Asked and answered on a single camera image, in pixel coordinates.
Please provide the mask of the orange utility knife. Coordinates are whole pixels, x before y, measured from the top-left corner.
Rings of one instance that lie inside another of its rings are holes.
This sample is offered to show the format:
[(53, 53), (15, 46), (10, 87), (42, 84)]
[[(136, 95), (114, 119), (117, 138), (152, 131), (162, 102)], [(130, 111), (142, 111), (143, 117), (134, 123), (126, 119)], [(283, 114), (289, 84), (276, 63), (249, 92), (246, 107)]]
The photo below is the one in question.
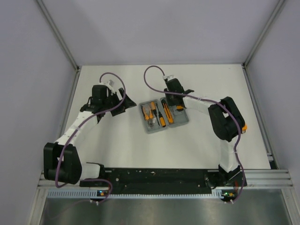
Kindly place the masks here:
[(169, 124), (173, 124), (174, 120), (173, 120), (171, 111), (170, 111), (170, 109), (167, 105), (167, 102), (165, 100), (162, 100), (161, 103), (162, 103), (162, 106), (163, 106), (163, 109), (164, 109), (164, 112), (165, 112), (165, 115), (167, 117), (167, 120), (168, 120)]

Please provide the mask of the orange black screwdriver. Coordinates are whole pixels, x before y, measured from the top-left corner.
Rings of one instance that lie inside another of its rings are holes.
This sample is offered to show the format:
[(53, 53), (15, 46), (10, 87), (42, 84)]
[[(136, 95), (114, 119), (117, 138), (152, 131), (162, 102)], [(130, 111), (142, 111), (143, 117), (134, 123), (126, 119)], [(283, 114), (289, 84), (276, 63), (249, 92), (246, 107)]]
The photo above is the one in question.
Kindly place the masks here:
[(154, 102), (154, 101), (152, 101), (152, 102), (150, 103), (150, 107), (151, 107), (151, 110), (152, 110), (153, 114), (154, 114), (155, 116), (157, 116), (157, 111), (156, 111), (156, 106), (155, 106), (155, 102)]
[(159, 107), (158, 107), (157, 104), (156, 104), (156, 107), (157, 107), (157, 110), (158, 110), (158, 116), (159, 116), (160, 124), (161, 124), (161, 126), (164, 128), (164, 127), (166, 127), (165, 119), (164, 119), (162, 113), (160, 112)]

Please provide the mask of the orange pliers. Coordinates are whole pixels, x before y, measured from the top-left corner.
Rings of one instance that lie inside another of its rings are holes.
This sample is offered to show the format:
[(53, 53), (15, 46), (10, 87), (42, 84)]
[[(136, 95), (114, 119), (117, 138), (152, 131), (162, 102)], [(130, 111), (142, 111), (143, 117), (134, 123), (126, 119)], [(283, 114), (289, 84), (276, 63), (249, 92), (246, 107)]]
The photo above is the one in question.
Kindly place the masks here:
[(154, 128), (154, 125), (157, 122), (157, 119), (154, 117), (154, 112), (151, 109), (150, 105), (141, 105), (141, 111), (145, 121), (149, 128)]

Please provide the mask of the grey plastic tool case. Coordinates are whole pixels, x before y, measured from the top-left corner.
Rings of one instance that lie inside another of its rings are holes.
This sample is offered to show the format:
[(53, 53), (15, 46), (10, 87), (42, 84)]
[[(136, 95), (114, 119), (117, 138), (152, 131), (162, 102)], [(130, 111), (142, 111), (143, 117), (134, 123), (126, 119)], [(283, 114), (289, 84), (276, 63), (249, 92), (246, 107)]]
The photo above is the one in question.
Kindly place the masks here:
[[(140, 110), (141, 117), (142, 117), (142, 124), (143, 124), (145, 132), (147, 134), (153, 134), (153, 133), (156, 133), (156, 132), (160, 132), (160, 131), (166, 130), (168, 128), (176, 128), (176, 127), (183, 126), (183, 125), (186, 125), (186, 124), (189, 123), (188, 114), (187, 114), (187, 112), (186, 112), (185, 109), (183, 111), (181, 111), (181, 112), (178, 112), (176, 110), (175, 106), (169, 106), (168, 103), (167, 103), (167, 105), (168, 105), (168, 107), (169, 107), (169, 109), (171, 111), (173, 120), (174, 120), (173, 124), (169, 124), (169, 122), (167, 120), (167, 117), (165, 115), (162, 103), (161, 103), (162, 100), (165, 100), (167, 102), (166, 98), (162, 97), (160, 99), (154, 99), (154, 100), (150, 100), (150, 101), (146, 101), (146, 102), (140, 103), (139, 106), (138, 106), (138, 109)], [(155, 102), (155, 106), (156, 106), (156, 104), (158, 105), (159, 110), (160, 110), (160, 112), (162, 113), (162, 115), (163, 115), (163, 117), (165, 119), (166, 127), (162, 127), (161, 124), (160, 124), (157, 107), (156, 107), (157, 116), (154, 116), (155, 119), (157, 119), (157, 122), (154, 125), (154, 128), (149, 128), (148, 127), (147, 122), (145, 121), (145, 119), (143, 117), (143, 114), (142, 114), (142, 111), (141, 111), (141, 105), (150, 105), (150, 103), (152, 101)]]

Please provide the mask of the orange tape measure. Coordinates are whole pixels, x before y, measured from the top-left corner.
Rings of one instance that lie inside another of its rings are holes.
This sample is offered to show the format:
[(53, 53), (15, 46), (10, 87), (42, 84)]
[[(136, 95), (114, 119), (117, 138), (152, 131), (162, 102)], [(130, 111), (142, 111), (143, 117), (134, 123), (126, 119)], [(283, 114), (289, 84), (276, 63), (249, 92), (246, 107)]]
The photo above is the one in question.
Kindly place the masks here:
[(241, 133), (244, 134), (247, 131), (247, 124), (244, 125), (244, 127), (241, 130)]

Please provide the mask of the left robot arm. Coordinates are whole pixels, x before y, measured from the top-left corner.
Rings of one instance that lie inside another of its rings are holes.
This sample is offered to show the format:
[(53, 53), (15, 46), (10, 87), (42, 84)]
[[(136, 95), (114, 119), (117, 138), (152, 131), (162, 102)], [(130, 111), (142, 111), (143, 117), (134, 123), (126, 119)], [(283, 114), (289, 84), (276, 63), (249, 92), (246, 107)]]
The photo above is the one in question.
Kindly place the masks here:
[(135, 106), (123, 88), (114, 91), (110, 84), (94, 85), (91, 97), (73, 124), (59, 139), (44, 146), (44, 178), (67, 184), (90, 179), (96, 186), (103, 185), (106, 182), (104, 166), (87, 162), (84, 158), (87, 149), (81, 145), (106, 112), (116, 116)]

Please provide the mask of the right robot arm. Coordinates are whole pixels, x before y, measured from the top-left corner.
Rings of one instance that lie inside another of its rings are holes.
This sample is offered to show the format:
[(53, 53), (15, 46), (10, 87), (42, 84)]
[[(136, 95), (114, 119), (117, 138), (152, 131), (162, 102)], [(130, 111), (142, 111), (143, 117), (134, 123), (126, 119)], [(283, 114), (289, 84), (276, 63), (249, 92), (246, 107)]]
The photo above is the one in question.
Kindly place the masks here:
[(236, 103), (231, 97), (225, 97), (219, 102), (204, 101), (202, 97), (193, 94), (193, 90), (184, 90), (183, 86), (173, 75), (164, 76), (166, 99), (170, 106), (181, 106), (185, 109), (197, 110), (208, 115), (215, 135), (220, 139), (221, 170), (219, 181), (223, 185), (231, 185), (236, 180), (235, 170), (239, 168), (236, 159), (236, 141), (239, 133), (247, 127)]

